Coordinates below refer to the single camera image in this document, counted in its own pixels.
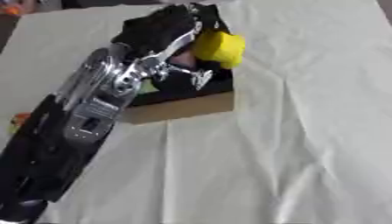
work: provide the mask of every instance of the brown box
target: brown box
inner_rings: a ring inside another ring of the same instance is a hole
[[[229,92],[128,108],[124,111],[121,120],[134,124],[153,123],[183,117],[232,111],[233,109],[234,93]]]

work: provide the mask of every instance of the orange object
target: orange object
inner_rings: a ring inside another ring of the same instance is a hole
[[[18,129],[25,123],[25,121],[30,117],[30,113],[20,113],[14,115],[12,120],[10,120],[10,127],[8,129],[10,135],[17,133]]]
[[[16,5],[4,6],[3,11],[6,14],[14,15],[14,16],[20,16],[22,14],[22,10],[20,9],[20,7]]]

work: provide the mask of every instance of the yellow sponge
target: yellow sponge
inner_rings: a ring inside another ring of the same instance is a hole
[[[230,69],[241,64],[244,49],[242,36],[206,31],[195,41],[192,52],[196,58],[218,61],[223,68]]]

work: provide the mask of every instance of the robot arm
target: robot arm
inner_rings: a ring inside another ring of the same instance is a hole
[[[202,88],[197,80],[214,71],[177,67],[169,58],[205,29],[220,25],[215,6],[199,4],[172,5],[126,21],[111,45],[92,52],[8,142],[0,157],[0,221],[35,223],[48,202],[59,200],[105,142],[143,80],[164,81],[171,71],[180,71]]]

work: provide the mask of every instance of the white tablecloth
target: white tablecloth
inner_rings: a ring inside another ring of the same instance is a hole
[[[153,9],[23,18],[0,56],[0,144],[13,114],[33,109],[124,19]],[[389,224],[392,32],[375,0],[243,0],[220,11],[247,40],[234,70],[235,110],[118,123],[45,218]]]

